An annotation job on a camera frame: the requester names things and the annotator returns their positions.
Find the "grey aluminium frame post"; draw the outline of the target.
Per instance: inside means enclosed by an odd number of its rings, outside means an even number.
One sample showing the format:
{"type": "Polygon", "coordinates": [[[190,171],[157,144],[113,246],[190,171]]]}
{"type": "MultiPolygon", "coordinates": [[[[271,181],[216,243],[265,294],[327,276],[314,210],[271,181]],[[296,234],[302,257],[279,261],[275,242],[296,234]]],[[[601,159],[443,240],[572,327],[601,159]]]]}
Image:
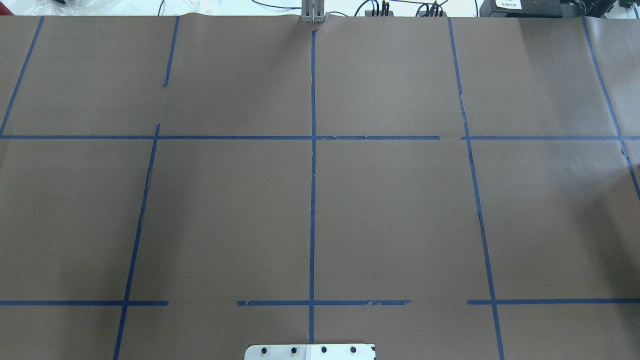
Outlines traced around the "grey aluminium frame post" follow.
{"type": "Polygon", "coordinates": [[[326,21],[326,15],[324,0],[302,0],[302,23],[324,23],[326,21]]]}

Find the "black box on desk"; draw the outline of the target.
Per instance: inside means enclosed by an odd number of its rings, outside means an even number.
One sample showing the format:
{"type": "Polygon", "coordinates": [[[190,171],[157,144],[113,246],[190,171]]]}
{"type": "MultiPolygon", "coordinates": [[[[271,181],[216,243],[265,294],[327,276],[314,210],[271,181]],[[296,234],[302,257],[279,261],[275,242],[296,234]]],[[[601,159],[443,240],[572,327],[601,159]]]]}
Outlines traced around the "black box on desk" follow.
{"type": "Polygon", "coordinates": [[[480,18],[579,18],[585,7],[569,0],[485,0],[480,18]]]}

